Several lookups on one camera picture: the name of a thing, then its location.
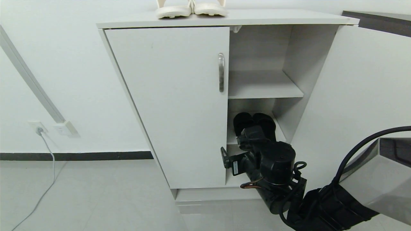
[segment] label sticker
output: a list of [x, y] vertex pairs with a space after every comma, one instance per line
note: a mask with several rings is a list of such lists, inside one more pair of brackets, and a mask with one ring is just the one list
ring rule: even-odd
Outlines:
[[234, 170], [234, 175], [238, 174], [238, 164], [237, 161], [233, 162], [233, 170]]

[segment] cabinet door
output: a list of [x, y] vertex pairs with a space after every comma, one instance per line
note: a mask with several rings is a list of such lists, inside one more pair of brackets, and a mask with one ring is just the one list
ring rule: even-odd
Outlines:
[[[365, 137], [411, 125], [411, 38], [340, 26], [291, 144], [310, 187]], [[391, 134], [408, 136], [407, 132]]]
[[[106, 35], [170, 188], [223, 186], [229, 28], [121, 29]], [[219, 53], [225, 59], [222, 92]]]

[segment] white wall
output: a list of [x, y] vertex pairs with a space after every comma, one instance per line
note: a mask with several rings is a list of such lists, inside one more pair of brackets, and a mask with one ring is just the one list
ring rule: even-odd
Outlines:
[[[411, 13], [411, 3], [407, 0], [228, 0], [226, 6], [229, 9], [303, 8], [333, 14], [344, 9]], [[56, 152], [148, 150], [95, 23], [155, 8], [154, 0], [2, 0], [2, 26], [81, 138], [70, 139], [54, 131], [54, 121], [1, 51], [0, 151], [45, 152], [28, 120], [43, 122]]]

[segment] metal door handle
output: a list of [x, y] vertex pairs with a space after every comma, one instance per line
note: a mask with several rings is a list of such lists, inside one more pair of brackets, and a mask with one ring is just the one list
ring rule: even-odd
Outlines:
[[218, 80], [220, 92], [224, 91], [224, 55], [223, 53], [218, 54]]

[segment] cabinet top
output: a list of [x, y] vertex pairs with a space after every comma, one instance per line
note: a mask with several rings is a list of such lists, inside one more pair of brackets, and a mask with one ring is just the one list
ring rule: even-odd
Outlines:
[[192, 14], [189, 17], [157, 19], [154, 11], [136, 13], [110, 22], [97, 23], [100, 29], [190, 27], [219, 25], [341, 24], [356, 25], [357, 18], [303, 9], [231, 9], [226, 17]]

